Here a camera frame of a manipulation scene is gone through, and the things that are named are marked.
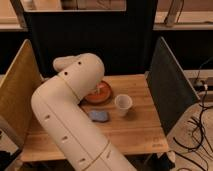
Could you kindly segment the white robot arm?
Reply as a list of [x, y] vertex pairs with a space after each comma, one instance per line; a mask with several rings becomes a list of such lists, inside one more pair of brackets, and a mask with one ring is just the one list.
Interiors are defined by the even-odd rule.
[[39, 86], [32, 110], [75, 171], [137, 171], [79, 107], [104, 77], [104, 64], [81, 54]]

